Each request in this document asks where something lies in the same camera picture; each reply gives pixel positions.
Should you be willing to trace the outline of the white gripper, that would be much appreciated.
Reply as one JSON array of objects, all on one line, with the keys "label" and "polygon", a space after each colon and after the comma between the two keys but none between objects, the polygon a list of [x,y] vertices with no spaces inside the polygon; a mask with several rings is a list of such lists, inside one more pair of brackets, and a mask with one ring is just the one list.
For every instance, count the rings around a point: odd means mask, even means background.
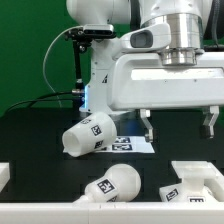
[{"label": "white gripper", "polygon": [[224,105],[224,52],[189,49],[185,62],[163,63],[170,43],[166,23],[119,38],[112,49],[115,64],[108,73],[107,105],[113,110],[141,109],[147,142],[154,140],[148,109],[204,107],[200,131],[212,139],[218,106]]}]

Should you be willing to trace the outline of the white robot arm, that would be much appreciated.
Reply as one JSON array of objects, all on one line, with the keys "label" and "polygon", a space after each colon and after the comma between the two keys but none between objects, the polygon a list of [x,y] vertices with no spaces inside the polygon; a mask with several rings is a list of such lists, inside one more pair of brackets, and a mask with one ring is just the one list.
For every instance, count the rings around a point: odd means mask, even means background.
[{"label": "white robot arm", "polygon": [[211,138],[224,106],[224,0],[66,0],[79,51],[90,49],[91,78],[81,111],[110,115],[200,108]]}]

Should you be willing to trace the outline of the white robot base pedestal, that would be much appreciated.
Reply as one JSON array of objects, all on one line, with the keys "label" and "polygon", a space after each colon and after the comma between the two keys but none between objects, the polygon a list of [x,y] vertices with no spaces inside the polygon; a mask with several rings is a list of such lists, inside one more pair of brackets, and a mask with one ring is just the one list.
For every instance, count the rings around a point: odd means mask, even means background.
[{"label": "white robot base pedestal", "polygon": [[112,41],[93,41],[91,49],[90,81],[85,86],[84,103],[79,110],[84,113],[102,111],[110,114],[112,110],[107,105],[107,80],[109,69],[114,64]]}]

